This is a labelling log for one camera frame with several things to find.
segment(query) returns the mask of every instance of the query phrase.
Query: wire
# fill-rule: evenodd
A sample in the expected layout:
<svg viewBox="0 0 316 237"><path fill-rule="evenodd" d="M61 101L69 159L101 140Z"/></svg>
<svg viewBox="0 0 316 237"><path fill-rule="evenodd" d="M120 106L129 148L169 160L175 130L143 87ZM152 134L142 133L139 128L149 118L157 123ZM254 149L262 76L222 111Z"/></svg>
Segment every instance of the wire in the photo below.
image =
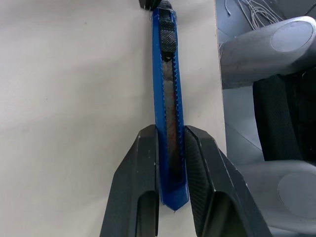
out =
<svg viewBox="0 0 316 237"><path fill-rule="evenodd" d="M253 30L257 30L261 27L266 26L262 20L265 19L268 23L273 24L279 21L283 21L283 18L280 17L272 8L264 1L261 0L262 4L258 3L255 0L237 0L243 14L245 15L250 27ZM245 12L244 6L248 7L250 11L249 14Z"/></svg>
<svg viewBox="0 0 316 237"><path fill-rule="evenodd" d="M231 16L231 12L228 10L228 7L227 7L227 0L225 0L225 9L226 9L228 15Z"/></svg>
<svg viewBox="0 0 316 237"><path fill-rule="evenodd" d="M316 2L308 9L308 11L304 14L304 16L307 16L314 8L316 7Z"/></svg>

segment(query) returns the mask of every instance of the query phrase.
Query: black cable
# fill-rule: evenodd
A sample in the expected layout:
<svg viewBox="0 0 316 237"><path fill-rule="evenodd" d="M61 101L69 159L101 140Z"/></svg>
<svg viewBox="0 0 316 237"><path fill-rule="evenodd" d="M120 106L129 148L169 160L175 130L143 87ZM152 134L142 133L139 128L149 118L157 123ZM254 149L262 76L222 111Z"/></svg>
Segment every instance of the black cable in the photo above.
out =
<svg viewBox="0 0 316 237"><path fill-rule="evenodd" d="M308 11L304 14L304 16L307 16L314 8L316 7L316 2L308 9Z"/></svg>

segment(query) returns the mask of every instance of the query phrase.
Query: white table surface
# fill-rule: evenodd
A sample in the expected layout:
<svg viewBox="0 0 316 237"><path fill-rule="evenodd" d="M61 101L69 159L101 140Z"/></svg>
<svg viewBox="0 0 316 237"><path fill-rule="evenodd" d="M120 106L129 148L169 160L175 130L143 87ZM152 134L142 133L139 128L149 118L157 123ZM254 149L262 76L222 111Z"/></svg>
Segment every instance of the white table surface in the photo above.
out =
<svg viewBox="0 0 316 237"><path fill-rule="evenodd" d="M172 0L185 124L226 152L214 0ZM112 176L155 123L138 0L0 2L0 236L98 237ZM159 237L195 236L190 204Z"/></svg>

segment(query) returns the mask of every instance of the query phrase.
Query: gray floor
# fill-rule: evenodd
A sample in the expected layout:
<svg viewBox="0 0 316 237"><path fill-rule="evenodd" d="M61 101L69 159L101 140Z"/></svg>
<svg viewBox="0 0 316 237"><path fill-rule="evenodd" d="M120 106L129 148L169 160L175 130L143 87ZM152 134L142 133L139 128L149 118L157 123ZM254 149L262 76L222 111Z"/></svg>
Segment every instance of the gray floor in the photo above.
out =
<svg viewBox="0 0 316 237"><path fill-rule="evenodd" d="M316 0L267 0L268 4L278 13L287 18L303 15ZM301 3L295 11L288 4ZM227 0L227 7L231 16L225 9L225 0L216 0L217 26L219 42L226 42L233 37L251 31L245 16L236 0ZM227 155L234 164L247 164L263 162L260 140L253 109L252 87L227 89L223 91L225 128L227 140ZM275 237L311 237L293 232L271 228Z"/></svg>

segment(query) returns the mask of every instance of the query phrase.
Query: white tabletop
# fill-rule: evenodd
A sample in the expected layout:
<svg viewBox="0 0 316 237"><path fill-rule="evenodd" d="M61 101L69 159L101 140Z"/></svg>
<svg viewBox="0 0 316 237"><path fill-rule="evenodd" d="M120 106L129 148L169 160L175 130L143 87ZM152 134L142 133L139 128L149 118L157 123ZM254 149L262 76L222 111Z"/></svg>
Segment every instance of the white tabletop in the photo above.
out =
<svg viewBox="0 0 316 237"><path fill-rule="evenodd" d="M226 152L214 0L172 0L185 124ZM0 236L97 237L113 174L155 123L138 0L0 2ZM190 204L159 237L195 236Z"/></svg>

